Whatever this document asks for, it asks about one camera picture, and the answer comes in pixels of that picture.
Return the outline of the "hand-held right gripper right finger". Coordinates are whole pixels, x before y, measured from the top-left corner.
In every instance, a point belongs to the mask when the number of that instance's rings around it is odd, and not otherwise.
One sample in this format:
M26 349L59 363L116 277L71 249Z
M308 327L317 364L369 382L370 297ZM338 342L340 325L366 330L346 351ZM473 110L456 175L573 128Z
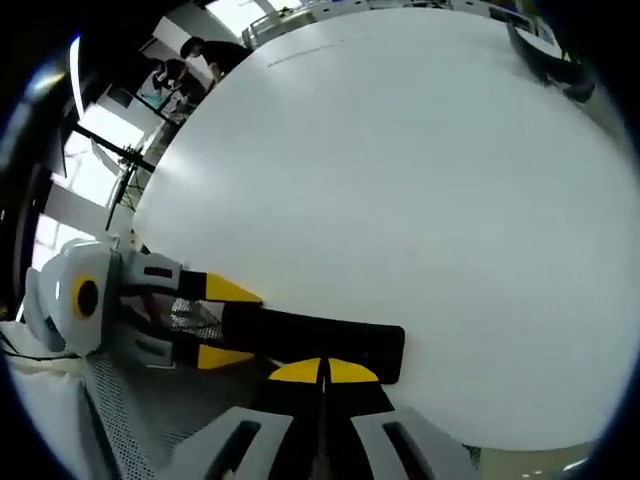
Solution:
M366 367L327 360L326 447L336 479L476 479L469 452Z

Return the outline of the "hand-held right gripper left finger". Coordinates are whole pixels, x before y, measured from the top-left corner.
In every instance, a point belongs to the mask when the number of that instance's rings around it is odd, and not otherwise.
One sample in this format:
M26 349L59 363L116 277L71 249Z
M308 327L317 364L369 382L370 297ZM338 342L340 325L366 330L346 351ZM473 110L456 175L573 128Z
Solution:
M323 360L285 365L248 407L228 409L175 447L174 479L307 479L318 448Z

